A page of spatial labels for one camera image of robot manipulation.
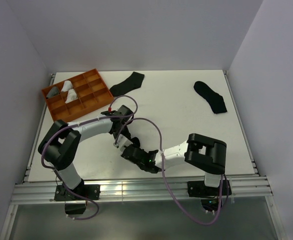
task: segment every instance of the orange tray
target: orange tray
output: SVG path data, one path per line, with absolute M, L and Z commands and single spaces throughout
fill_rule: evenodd
M 71 81 L 78 97 L 78 99 L 69 103 L 65 103 L 68 92 L 61 92 L 66 80 Z M 66 80 L 41 90 L 53 121 L 61 119 L 66 123 L 71 122 L 110 104 L 114 99 L 96 69 Z M 47 94 L 53 87 L 58 88 L 59 95 L 46 99 Z

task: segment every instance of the white table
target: white table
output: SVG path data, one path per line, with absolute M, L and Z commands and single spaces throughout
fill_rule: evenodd
M 138 102 L 135 117 L 144 117 L 155 122 L 163 135 L 163 148 L 169 148 L 188 139 L 189 134 L 198 133 L 227 143 L 225 173 L 227 175 L 251 175 L 254 168 L 250 159 L 241 126 L 235 111 L 222 70 L 172 70 L 138 71 L 145 74 L 142 87 L 127 95 Z M 54 83 L 71 78 L 81 72 L 59 72 Z M 100 72 L 110 88 L 130 76 L 132 71 Z M 223 96 L 227 113 L 214 114 L 209 104 L 193 89 L 196 81 L 208 84 Z M 120 98 L 114 105 L 118 108 L 126 105 L 135 109 L 128 98 Z M 91 112 L 79 121 L 95 118 L 108 106 Z M 45 111 L 39 143 L 53 124 L 48 110 Z M 146 151 L 159 149 L 159 135 L 154 127 L 137 120 L 129 126 L 132 137 L 138 137 L 141 147 Z M 77 149 L 74 165 L 84 180 L 122 180 L 161 178 L 161 173 L 151 174 L 140 170 L 133 163 L 121 158 L 113 146 L 110 134 L 101 134 L 83 141 Z M 36 151 L 32 159 L 29 182 L 54 181 L 55 174 L 41 166 L 41 156 Z M 165 171 L 167 177 L 204 176 L 204 172 L 184 163 Z

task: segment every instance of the purple cable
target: purple cable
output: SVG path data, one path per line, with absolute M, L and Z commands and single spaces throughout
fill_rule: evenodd
M 158 131 L 158 134 L 159 134 L 159 137 L 160 137 L 160 151 L 161 151 L 161 157 L 162 157 L 162 165 L 161 165 L 161 171 L 162 171 L 162 178 L 163 178 L 163 181 L 164 181 L 164 184 L 166 186 L 166 189 L 168 190 L 168 192 L 170 193 L 171 197 L 173 198 L 175 204 L 182 210 L 182 212 L 189 218 L 191 219 L 192 221 L 194 221 L 195 223 L 199 224 L 199 225 L 202 225 L 202 226 L 210 226 L 212 224 L 214 224 L 219 215 L 220 215 L 220 211 L 221 211 L 221 204 L 222 204 L 222 187 L 223 187 L 223 175 L 221 175 L 221 180 L 220 180 L 220 189 L 219 189 L 219 199 L 218 199 L 218 208 L 217 208 L 217 211 L 216 211 L 216 215 L 214 217 L 214 219 L 210 222 L 201 222 L 199 221 L 198 219 L 196 219 L 195 217 L 193 217 L 190 213 L 188 213 L 187 210 L 184 209 L 184 207 L 179 203 L 179 201 L 177 200 L 176 196 L 173 194 L 169 184 L 168 184 L 168 181 L 167 181 L 167 178 L 166 178 L 166 175 L 165 175 L 165 156 L 164 156 L 164 153 L 163 153 L 163 149 L 162 149 L 162 134 L 161 134 L 161 131 L 160 129 L 158 128 L 158 126 L 151 120 L 147 119 L 147 118 L 143 118 L 143 117 L 137 117 L 137 118 L 134 118 L 134 119 L 131 119 L 129 121 L 127 121 L 125 124 L 123 124 L 123 126 L 121 127 L 120 131 L 119 131 L 119 134 L 117 135 L 116 139 L 115 139 L 115 143 L 118 142 L 118 138 L 119 138 L 119 135 L 120 133 L 122 132 L 122 130 L 125 128 L 126 125 L 130 124 L 131 122 L 135 121 L 135 120 L 144 120 L 144 121 L 147 121 L 149 123 L 151 123 L 155 128 L 156 130 Z
M 225 202 L 223 203 L 223 206 L 225 206 L 227 204 L 227 202 L 228 202 L 228 198 L 229 198 L 229 187 L 230 186 L 229 186 L 229 183 L 228 183 L 227 176 L 225 174 L 223 174 L 223 176 L 224 176 L 225 182 L 227 184 L 227 186 L 226 186 L 226 198 L 225 198 Z
M 122 96 L 118 96 L 117 98 L 115 98 L 112 102 L 111 102 L 111 104 L 110 104 L 110 108 L 111 108 L 111 106 L 112 106 L 112 104 L 118 99 L 118 98 L 122 98 L 122 97 L 126 97 L 126 98 L 129 98 L 129 99 L 131 99 L 131 100 L 133 100 L 133 102 L 135 103 L 135 106 L 136 106 L 136 108 L 135 108 L 135 111 L 133 112 L 133 113 L 131 113 L 131 114 L 129 114 L 129 115 L 126 115 L 126 116 L 103 116 L 103 117 L 100 117 L 99 118 L 99 120 L 102 120 L 102 119 L 115 119 L 115 118 L 118 118 L 118 119 L 122 119 L 122 118 L 130 118 L 130 117 L 132 117 L 132 116 L 134 116 L 134 114 L 135 113 L 137 113 L 137 111 L 138 111 L 138 103 L 137 103 L 137 101 L 136 100 L 134 100 L 132 97 L 130 97 L 130 96 L 127 96 L 127 95 L 122 95 Z M 98 118 L 94 118 L 94 119 L 90 119 L 90 120 L 87 120 L 87 121 L 83 121 L 83 122 L 81 122 L 80 124 L 79 124 L 79 126 L 82 126 L 82 125 L 86 125 L 86 124 L 90 124 L 90 123 L 93 123 L 93 122 L 96 122 L 96 121 L 98 121 Z M 60 134 L 60 133 L 62 133 L 63 131 L 65 131 L 65 130 L 68 130 L 68 129 L 71 129 L 71 128 L 74 128 L 74 127 L 77 127 L 78 125 L 77 124 L 73 124 L 73 125 L 69 125 L 69 126 L 67 126 L 67 127 L 64 127 L 64 128 L 62 128 L 62 129 L 60 129 L 59 131 L 57 131 L 48 141 L 47 141 L 47 143 L 45 144 L 45 146 L 44 146 L 44 148 L 43 148 L 43 151 L 42 151 L 42 154 L 41 154 L 41 164 L 42 164 L 42 166 L 44 167 L 44 168 L 46 168 L 46 169 L 52 169 L 53 171 L 54 171 L 54 173 L 56 174 L 56 176 L 57 176 L 57 178 L 63 183 L 63 186 L 64 186 L 64 188 L 70 193 L 70 194 L 72 194 L 72 195 L 74 195 L 74 196 L 76 196 L 76 197 L 78 197 L 78 198 L 80 198 L 80 199 L 83 199 L 83 200 L 85 200 L 85 201 L 89 201 L 89 202 L 91 202 L 91 203 L 93 203 L 95 206 L 96 206 L 96 212 L 94 213 L 94 214 L 92 214 L 91 216 L 87 216 L 87 217 L 71 217 L 71 216 L 68 216 L 68 217 L 70 217 L 70 218 L 72 218 L 72 219 L 74 219 L 74 220 L 88 220 L 88 219 L 91 219 L 91 218 L 93 218 L 93 217 L 95 217 L 97 214 L 98 214 L 98 212 L 99 212 L 99 210 L 100 210 L 100 207 L 99 207 L 99 205 L 95 202 L 95 201 L 93 201 L 93 200 L 91 200 L 91 199 L 89 199 L 89 198 L 87 198 L 87 197 L 84 197 L 84 196 L 81 196 L 81 195 L 79 195 L 79 194 L 76 194 L 75 192 L 73 192 L 64 182 L 63 182 L 63 180 L 62 180 L 62 178 L 61 178 L 61 176 L 60 176 L 60 174 L 59 174 L 59 172 L 54 168 L 54 167 L 52 167 L 52 166 L 48 166 L 48 165 L 46 165 L 45 164 L 45 158 L 44 158 L 44 156 L 45 156 L 45 154 L 46 154 L 46 152 L 47 152 L 47 150 L 48 150 L 48 147 L 49 147 L 49 145 L 50 145 L 50 143 Z

